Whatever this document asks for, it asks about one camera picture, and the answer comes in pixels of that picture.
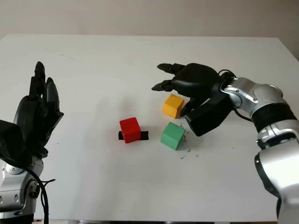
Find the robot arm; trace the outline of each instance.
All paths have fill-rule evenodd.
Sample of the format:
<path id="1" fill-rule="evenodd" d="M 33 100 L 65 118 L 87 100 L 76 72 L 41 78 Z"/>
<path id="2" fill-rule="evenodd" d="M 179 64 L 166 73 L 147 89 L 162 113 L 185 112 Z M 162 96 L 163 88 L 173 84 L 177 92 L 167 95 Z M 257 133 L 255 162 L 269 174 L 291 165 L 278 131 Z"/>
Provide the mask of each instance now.
<path id="1" fill-rule="evenodd" d="M 152 90 L 171 91 L 190 97 L 181 111 L 190 128 L 201 136 L 217 126 L 234 110 L 242 109 L 257 129 L 257 144 L 262 149 L 255 165 L 264 187 L 278 197 L 279 224 L 299 222 L 299 122 L 273 85 L 256 84 L 235 77 L 229 70 L 217 73 L 200 64 L 160 64 L 159 69 L 174 74 L 172 80 Z"/>
<path id="2" fill-rule="evenodd" d="M 56 86 L 50 77 L 45 81 L 44 66 L 38 62 L 14 124 L 0 120 L 0 159 L 5 162 L 0 179 L 0 224 L 32 223 L 40 190 L 44 223 L 48 223 L 48 199 L 39 175 L 42 159 L 48 155 L 44 147 L 62 116 Z"/>

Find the white wall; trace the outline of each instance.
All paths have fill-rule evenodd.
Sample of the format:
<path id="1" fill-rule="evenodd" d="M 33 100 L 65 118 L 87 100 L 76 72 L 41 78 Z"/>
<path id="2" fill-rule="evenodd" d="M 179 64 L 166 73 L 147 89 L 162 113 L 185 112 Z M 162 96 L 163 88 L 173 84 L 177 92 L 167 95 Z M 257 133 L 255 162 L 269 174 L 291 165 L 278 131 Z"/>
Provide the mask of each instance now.
<path id="1" fill-rule="evenodd" d="M 299 58 L 299 0 L 0 0 L 7 33 L 278 37 Z"/>

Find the white table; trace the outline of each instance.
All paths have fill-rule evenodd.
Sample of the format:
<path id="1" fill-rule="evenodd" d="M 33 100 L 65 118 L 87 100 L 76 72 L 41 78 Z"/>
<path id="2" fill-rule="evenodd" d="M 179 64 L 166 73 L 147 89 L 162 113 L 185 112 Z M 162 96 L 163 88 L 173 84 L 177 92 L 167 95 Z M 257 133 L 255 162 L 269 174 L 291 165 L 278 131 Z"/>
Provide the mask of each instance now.
<path id="1" fill-rule="evenodd" d="M 1 119 L 13 120 L 37 61 L 65 113 L 41 176 L 57 180 L 47 186 L 51 219 L 276 220 L 276 198 L 253 163 L 254 126 L 231 113 L 198 138 L 184 119 L 162 114 L 170 93 L 150 89 L 171 78 L 159 63 L 196 62 L 277 85 L 299 116 L 299 63 L 278 39 L 7 35 L 0 41 Z M 119 120 L 132 116 L 149 141 L 118 141 Z M 179 151 L 160 143 L 169 121 L 188 131 Z M 39 201 L 36 217 L 43 217 Z"/>

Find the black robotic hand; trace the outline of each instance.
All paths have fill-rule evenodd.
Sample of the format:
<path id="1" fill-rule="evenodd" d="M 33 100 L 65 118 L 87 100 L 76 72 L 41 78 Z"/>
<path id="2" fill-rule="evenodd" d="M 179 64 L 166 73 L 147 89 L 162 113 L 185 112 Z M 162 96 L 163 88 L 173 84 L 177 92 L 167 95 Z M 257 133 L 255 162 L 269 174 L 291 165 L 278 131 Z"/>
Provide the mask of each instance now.
<path id="1" fill-rule="evenodd" d="M 186 116 L 190 128 L 197 136 L 218 127 L 234 109 L 229 96 L 220 90 L 226 80 L 235 77 L 231 71 L 221 70 L 217 73 L 206 65 L 196 63 L 163 63 L 158 68 L 175 76 L 172 80 L 156 84 L 152 90 L 176 90 L 179 94 L 190 97 L 180 116 Z"/>
<path id="2" fill-rule="evenodd" d="M 62 116 L 54 81 L 50 77 L 45 81 L 44 66 L 38 62 L 29 95 L 20 101 L 14 124 L 0 120 L 0 159 L 26 168 L 32 156 L 46 157 L 44 146 Z"/>

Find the red cube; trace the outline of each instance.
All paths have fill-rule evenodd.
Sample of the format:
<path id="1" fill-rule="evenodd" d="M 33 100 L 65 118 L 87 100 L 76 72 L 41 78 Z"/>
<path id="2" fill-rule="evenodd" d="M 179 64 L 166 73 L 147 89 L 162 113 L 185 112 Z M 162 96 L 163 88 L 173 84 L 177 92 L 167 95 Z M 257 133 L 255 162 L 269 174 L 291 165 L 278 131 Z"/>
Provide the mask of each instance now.
<path id="1" fill-rule="evenodd" d="M 140 140 L 141 131 L 136 118 L 121 120 L 120 125 L 125 143 Z"/>

